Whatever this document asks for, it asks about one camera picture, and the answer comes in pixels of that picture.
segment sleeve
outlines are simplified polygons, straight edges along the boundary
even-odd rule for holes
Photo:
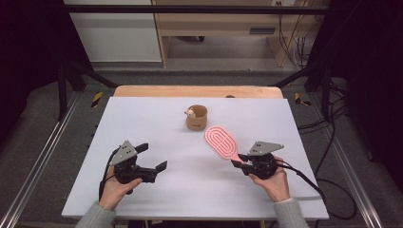
[[[281,228],[308,228],[302,215],[298,201],[289,198],[281,202],[275,202],[275,211]]]
[[[76,228],[111,228],[114,219],[114,211],[108,211],[94,203],[77,223]]]

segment small ceramic cup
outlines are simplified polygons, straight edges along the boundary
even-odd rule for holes
[[[195,113],[195,116],[187,116],[186,117],[186,126],[187,128],[199,131],[205,129],[207,126],[207,108],[203,105],[195,104],[191,105],[189,109],[192,109]]]

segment white wall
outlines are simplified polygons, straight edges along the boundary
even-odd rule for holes
[[[151,5],[149,0],[64,0],[65,4]],[[71,13],[91,62],[160,62],[152,14]]]

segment white table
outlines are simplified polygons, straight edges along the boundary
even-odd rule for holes
[[[316,182],[285,99],[255,98],[110,98],[62,216],[80,218],[98,198],[107,159],[125,140],[149,143],[139,155],[141,167],[168,161],[155,183],[142,183],[116,208],[118,219],[274,219],[273,202],[222,160],[204,141],[204,131],[186,128],[183,112],[191,105],[208,108],[207,128],[221,125],[246,154],[255,141],[281,143],[274,154]],[[327,219],[319,194],[287,171],[291,195],[307,219]]]

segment black cloth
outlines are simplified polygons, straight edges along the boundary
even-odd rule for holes
[[[382,162],[403,192],[403,2],[394,0],[332,1],[348,13],[325,18],[317,35],[310,62],[326,58],[332,77],[344,78],[349,113],[374,161]],[[329,53],[321,51],[341,28]]]
[[[64,2],[0,0],[0,143],[24,111],[30,92],[57,81],[63,61],[92,69],[69,14],[40,10],[41,4]]]

